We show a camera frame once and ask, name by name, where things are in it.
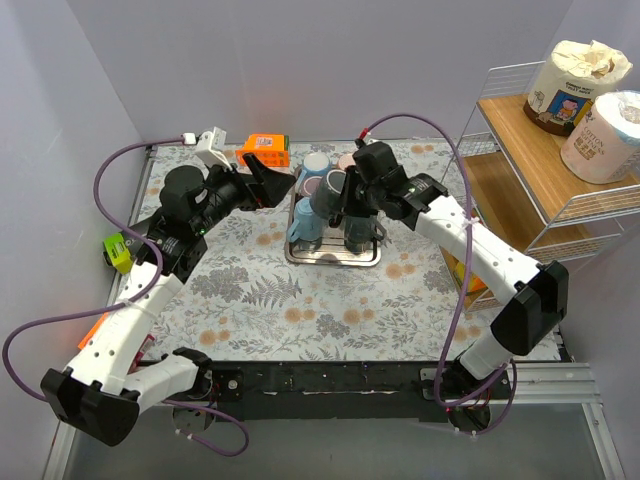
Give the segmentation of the dark grey mug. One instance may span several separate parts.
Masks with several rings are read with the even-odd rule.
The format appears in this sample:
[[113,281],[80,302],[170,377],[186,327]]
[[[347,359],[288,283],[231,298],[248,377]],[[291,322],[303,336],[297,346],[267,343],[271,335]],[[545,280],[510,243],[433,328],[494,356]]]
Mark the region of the dark grey mug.
[[332,228],[337,228],[341,222],[340,196],[344,187],[346,172],[333,169],[326,173],[312,196],[310,206],[315,215],[324,220]]

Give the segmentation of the dark teal mug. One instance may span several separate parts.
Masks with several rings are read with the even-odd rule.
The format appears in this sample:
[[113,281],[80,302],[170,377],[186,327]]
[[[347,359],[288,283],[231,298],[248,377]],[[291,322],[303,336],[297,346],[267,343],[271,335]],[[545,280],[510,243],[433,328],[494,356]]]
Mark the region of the dark teal mug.
[[344,245],[353,254],[362,254],[374,241],[382,242],[386,230],[375,215],[368,217],[346,216],[344,218]]

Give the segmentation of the light blue faceted mug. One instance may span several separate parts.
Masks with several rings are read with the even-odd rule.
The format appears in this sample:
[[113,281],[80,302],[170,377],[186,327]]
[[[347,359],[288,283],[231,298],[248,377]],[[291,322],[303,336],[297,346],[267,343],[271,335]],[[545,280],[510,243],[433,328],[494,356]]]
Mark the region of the light blue faceted mug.
[[317,215],[308,197],[298,201],[294,208],[293,219],[287,230],[287,241],[315,242],[322,237],[324,220]]

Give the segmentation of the purple mug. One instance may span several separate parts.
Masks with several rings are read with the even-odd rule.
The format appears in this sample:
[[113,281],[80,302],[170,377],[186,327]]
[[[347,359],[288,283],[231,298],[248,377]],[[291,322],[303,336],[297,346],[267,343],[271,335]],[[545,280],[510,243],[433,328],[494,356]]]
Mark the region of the purple mug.
[[298,189],[298,194],[302,197],[311,197],[314,192],[317,190],[318,186],[322,181],[321,176],[311,176],[305,178]]

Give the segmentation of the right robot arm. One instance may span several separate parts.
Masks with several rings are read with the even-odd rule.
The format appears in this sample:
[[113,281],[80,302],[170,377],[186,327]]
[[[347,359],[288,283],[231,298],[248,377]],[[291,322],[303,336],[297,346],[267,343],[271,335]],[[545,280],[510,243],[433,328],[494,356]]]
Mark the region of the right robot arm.
[[347,169],[343,193],[349,216],[384,212],[434,241],[477,275],[503,308],[458,359],[454,389],[475,397],[489,376],[514,356],[526,356],[565,317],[569,274],[559,262],[542,264],[468,219],[458,201],[433,177],[407,176],[391,147],[361,146]]

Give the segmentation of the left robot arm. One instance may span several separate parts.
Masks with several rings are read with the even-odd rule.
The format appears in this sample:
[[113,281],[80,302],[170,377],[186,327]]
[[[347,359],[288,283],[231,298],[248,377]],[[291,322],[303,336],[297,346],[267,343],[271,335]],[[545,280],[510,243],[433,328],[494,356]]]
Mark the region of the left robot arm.
[[212,362],[181,347],[138,371],[132,364],[160,313],[179,293],[207,250],[205,235],[234,210],[278,206],[294,175],[244,157],[235,167],[172,169],[160,206],[147,221],[146,245],[136,255],[114,311],[108,313],[64,370],[48,370],[41,389],[56,416],[108,446],[121,443],[141,413],[174,395],[205,398]]

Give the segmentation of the pink mug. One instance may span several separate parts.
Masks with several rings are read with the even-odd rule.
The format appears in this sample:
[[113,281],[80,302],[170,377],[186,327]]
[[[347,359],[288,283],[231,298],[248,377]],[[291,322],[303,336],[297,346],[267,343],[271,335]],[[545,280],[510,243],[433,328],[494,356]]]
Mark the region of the pink mug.
[[355,161],[350,153],[342,155],[336,162],[336,168],[341,171],[346,171],[351,166],[355,166]]

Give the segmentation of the blue white mug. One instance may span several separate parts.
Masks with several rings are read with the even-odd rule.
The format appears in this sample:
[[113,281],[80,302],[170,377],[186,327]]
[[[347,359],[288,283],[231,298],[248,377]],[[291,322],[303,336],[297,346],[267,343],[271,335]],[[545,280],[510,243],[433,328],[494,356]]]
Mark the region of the blue white mug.
[[332,168],[330,158],[323,152],[312,152],[305,156],[301,164],[301,178],[324,176]]

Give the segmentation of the orange box at back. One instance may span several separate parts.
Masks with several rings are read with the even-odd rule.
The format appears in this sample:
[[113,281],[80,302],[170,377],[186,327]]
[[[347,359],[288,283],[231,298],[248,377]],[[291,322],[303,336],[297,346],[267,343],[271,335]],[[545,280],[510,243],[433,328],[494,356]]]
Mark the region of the orange box at back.
[[244,165],[244,154],[254,154],[267,167],[290,165],[289,136],[284,134],[254,133],[236,150],[236,159]]

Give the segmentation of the steel tray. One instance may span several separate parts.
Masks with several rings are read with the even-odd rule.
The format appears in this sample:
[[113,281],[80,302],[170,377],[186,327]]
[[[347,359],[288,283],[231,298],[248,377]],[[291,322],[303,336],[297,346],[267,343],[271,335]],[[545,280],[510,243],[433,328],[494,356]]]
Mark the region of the steel tray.
[[[294,171],[296,183],[291,193],[291,201],[288,214],[287,230],[291,225],[294,208],[302,196],[298,194],[299,186],[305,178],[300,177],[301,167]],[[316,264],[316,265],[341,265],[350,267],[370,267],[376,265],[381,258],[382,242],[374,241],[362,254],[353,254],[344,245],[344,218],[341,215],[341,222],[337,228],[332,228],[324,221],[322,237],[315,242],[297,241],[290,243],[287,241],[287,231],[285,234],[285,256],[296,264]]]

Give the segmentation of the green black box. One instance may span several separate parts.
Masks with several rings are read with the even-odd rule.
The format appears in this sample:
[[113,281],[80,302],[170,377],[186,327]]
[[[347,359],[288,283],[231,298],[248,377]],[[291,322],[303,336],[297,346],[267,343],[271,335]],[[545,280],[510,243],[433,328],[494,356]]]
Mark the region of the green black box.
[[133,256],[121,233],[115,233],[103,240],[103,256],[105,262],[119,274],[128,274],[134,264]]

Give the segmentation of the orange yellow box on shelf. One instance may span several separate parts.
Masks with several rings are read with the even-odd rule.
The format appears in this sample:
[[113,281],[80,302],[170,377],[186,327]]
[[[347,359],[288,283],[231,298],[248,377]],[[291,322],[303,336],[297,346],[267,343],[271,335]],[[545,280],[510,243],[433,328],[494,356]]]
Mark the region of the orange yellow box on shelf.
[[[443,250],[443,255],[447,265],[449,266],[450,272],[453,274],[453,277],[456,283],[461,286],[464,281],[465,276],[465,266],[464,264],[458,260],[456,257],[451,255],[446,250]],[[471,274],[470,280],[468,282],[466,294],[474,295],[484,292],[487,289],[486,284],[474,273]]]

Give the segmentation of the pink toilet paper roll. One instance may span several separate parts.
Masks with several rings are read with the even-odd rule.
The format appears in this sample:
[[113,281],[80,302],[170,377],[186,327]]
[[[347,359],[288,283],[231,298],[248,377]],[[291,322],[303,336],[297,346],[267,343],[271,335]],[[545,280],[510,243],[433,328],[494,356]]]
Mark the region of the pink toilet paper roll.
[[639,92],[597,97],[561,147],[560,156],[585,182],[610,184],[624,179],[639,162]]

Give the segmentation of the cartoon toilet paper roll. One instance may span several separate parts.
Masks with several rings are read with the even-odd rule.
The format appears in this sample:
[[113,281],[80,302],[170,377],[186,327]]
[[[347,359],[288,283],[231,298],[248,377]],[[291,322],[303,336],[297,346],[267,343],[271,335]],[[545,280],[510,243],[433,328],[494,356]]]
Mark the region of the cartoon toilet paper roll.
[[623,52],[604,43],[563,40],[542,65],[523,111],[542,130],[567,137],[595,99],[615,90],[632,69]]

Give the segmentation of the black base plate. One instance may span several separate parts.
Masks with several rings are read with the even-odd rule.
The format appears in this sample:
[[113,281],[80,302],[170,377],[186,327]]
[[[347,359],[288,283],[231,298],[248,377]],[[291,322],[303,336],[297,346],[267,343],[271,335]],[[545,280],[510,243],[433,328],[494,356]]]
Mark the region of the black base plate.
[[214,417],[240,421],[416,419],[446,424],[451,414],[431,397],[436,364],[420,361],[225,361],[212,366],[204,391],[172,397],[176,414],[206,427]]

